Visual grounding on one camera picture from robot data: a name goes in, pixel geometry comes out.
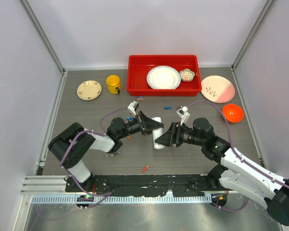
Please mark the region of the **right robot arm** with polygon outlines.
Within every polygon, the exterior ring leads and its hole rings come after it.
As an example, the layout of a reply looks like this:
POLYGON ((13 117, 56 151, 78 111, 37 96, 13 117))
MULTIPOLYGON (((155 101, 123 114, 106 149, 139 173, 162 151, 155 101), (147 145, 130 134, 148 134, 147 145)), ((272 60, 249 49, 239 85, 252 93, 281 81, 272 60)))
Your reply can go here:
POLYGON ((208 174, 210 188, 236 191, 264 207, 278 223, 289 226, 289 178, 244 156, 231 142, 215 135, 207 119, 195 119, 192 128, 172 123, 155 142, 167 147, 179 147, 183 143, 200 146, 202 153, 217 163, 208 174))

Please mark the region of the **white remote control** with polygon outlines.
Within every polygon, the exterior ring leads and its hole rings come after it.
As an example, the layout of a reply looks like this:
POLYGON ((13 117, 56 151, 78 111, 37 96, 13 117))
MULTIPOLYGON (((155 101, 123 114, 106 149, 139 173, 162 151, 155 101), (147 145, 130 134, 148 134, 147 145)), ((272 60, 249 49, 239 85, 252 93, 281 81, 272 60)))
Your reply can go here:
MULTIPOLYGON (((157 121, 157 122, 159 122, 159 123, 161 123, 161 118, 160 117, 153 117, 152 119, 157 121)), ((158 128, 158 129, 156 129, 156 130, 154 130, 152 132, 153 145, 154 145, 154 148, 157 149, 157 150, 163 149, 165 147, 164 145, 158 144, 158 143, 155 142, 155 140, 157 138, 159 138, 162 134, 163 134, 163 128, 158 128)))

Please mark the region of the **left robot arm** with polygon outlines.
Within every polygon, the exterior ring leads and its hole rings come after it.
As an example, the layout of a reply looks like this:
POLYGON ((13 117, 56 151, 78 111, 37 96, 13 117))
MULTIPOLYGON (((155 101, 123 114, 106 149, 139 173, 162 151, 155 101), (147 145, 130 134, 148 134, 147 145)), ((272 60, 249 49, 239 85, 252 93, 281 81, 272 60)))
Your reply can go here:
POLYGON ((85 129, 75 122, 53 138, 48 144, 49 151, 60 162, 76 186, 82 192, 88 192, 94 184, 94 176, 82 161, 88 150, 98 150, 113 154, 123 145, 121 139, 140 132, 151 135, 153 131, 163 129, 164 124, 147 117, 142 111, 126 122, 123 118, 112 119, 105 134, 85 129))

